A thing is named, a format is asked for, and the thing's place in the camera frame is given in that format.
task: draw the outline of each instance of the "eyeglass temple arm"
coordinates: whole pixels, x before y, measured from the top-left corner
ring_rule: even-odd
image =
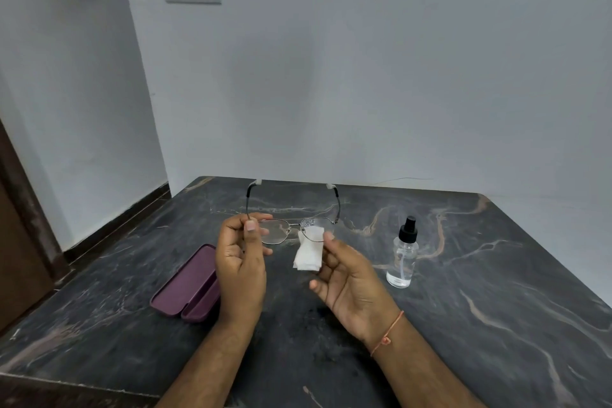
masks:
[[[333,222],[334,224],[338,223],[338,221],[340,220],[340,210],[341,210],[341,205],[340,205],[340,195],[338,195],[338,189],[336,188],[336,186],[334,184],[326,184],[328,189],[333,189],[333,192],[336,194],[336,200],[338,200],[338,214],[336,215],[336,219]]]
[[[251,189],[255,186],[261,186],[261,179],[256,179],[252,183],[249,184],[249,188],[247,189],[247,206],[245,210],[247,211],[247,215],[249,214],[249,197],[251,196]]]

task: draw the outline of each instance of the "wooden door frame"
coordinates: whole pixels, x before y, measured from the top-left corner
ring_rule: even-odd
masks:
[[[0,184],[9,195],[50,277],[54,281],[65,277],[70,272],[70,266],[1,121]]]

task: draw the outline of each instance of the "purple glasses case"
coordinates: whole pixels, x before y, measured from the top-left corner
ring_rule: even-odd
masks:
[[[166,316],[201,322],[219,300],[215,246],[204,244],[151,298],[150,305]]]

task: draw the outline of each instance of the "metal eyeglass frame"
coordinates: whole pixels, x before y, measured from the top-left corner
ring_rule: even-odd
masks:
[[[256,179],[255,181],[253,181],[252,183],[249,184],[249,188],[247,189],[247,204],[246,204],[246,211],[247,211],[247,216],[249,215],[249,197],[251,196],[251,189],[255,186],[261,186],[261,179]],[[326,216],[310,216],[308,218],[304,218],[302,219],[302,221],[300,222],[289,222],[286,219],[278,219],[278,218],[273,218],[273,219],[266,219],[265,221],[283,221],[285,223],[287,223],[289,225],[289,227],[295,227],[295,226],[299,226],[300,230],[302,231],[302,233],[304,233],[305,235],[305,228],[307,226],[312,226],[313,223],[305,223],[305,221],[308,221],[309,219],[327,219],[332,225],[336,225],[338,224],[338,221],[340,220],[340,210],[341,210],[341,204],[340,204],[340,195],[338,194],[338,189],[336,188],[336,186],[334,184],[326,184],[328,189],[333,189],[333,192],[336,195],[336,200],[338,201],[338,213],[336,214],[336,218],[332,221],[331,219],[329,219]],[[289,232],[287,232],[287,234],[285,235],[285,238],[280,241],[280,242],[274,242],[274,243],[268,243],[268,242],[264,242],[264,244],[266,245],[279,245],[281,243],[283,243],[284,241],[287,240],[287,237],[289,236]],[[312,242],[323,242],[322,240],[314,240]]]

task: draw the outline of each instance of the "brown door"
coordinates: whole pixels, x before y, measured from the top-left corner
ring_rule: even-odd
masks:
[[[52,288],[53,281],[0,183],[0,330]]]

